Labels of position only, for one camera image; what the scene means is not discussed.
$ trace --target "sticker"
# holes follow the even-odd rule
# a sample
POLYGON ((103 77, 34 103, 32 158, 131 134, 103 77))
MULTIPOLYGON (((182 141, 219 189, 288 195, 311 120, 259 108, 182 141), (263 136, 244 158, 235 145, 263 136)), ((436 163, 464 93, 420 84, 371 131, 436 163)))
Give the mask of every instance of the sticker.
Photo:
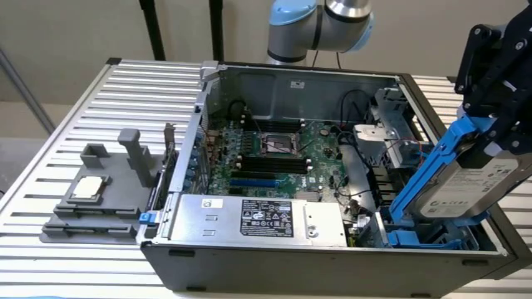
POLYGON ((204 198, 202 200, 203 208, 222 209, 224 200, 222 198, 204 198))
POLYGON ((306 88, 306 82, 291 81, 291 88, 304 89, 306 88))
POLYGON ((514 159, 492 159, 482 169, 460 169, 422 208, 426 217, 460 217, 518 169, 514 159))
POLYGON ((290 201, 242 201, 240 233, 258 237, 294 238, 290 201))

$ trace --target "white wall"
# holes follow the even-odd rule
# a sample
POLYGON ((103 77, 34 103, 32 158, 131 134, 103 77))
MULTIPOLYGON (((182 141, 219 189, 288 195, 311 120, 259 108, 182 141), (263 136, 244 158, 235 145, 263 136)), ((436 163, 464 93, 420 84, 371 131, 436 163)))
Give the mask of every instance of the white wall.
MULTIPOLYGON (((271 0, 226 0, 227 60, 263 62, 271 0)), ((167 58, 211 59, 208 0, 156 0, 167 58)), ((368 46, 342 55, 346 69, 455 75, 467 33, 502 24, 526 0, 374 0, 368 46)), ((0 0, 0 46, 36 98, 72 104, 108 57, 152 59, 138 0, 0 0)), ((318 66, 336 67, 332 53, 318 66)), ((0 76, 0 100, 18 100, 0 76)))

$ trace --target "metal case panel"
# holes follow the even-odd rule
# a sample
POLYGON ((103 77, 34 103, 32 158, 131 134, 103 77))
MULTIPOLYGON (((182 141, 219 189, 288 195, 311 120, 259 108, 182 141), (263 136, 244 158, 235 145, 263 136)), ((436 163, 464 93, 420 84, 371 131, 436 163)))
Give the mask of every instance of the metal case panel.
POLYGON ((503 257, 390 252, 178 248, 142 251, 174 291, 440 298, 503 257))

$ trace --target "metal slotted table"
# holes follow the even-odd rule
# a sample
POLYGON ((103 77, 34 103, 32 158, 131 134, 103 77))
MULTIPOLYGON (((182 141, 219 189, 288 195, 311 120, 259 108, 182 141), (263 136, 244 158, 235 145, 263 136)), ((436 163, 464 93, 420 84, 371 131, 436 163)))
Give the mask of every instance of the metal slotted table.
MULTIPOLYGON (((42 225, 52 215, 79 171, 86 144, 111 152, 122 128, 138 128, 140 143, 163 154, 163 128, 176 123, 178 148, 200 92, 200 64, 122 60, 107 64, 54 135, 0 200, 0 297, 75 298, 272 298, 271 295, 172 293, 154 273, 138 246, 44 244, 42 225)), ((462 96, 444 77, 414 79, 450 126, 462 96)), ((532 247, 532 182, 499 203, 532 247)), ((279 298, 303 298, 279 296, 279 298)), ((532 298, 532 268, 503 280, 478 280, 447 299, 532 298)))

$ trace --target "metal bracket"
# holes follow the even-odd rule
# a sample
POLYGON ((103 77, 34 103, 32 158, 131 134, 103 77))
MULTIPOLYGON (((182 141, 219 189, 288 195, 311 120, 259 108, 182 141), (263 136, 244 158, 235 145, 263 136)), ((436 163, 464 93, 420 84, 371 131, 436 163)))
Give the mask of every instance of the metal bracket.
POLYGON ((366 141, 398 140, 395 130, 388 130, 375 125, 356 125, 355 133, 356 137, 366 141))

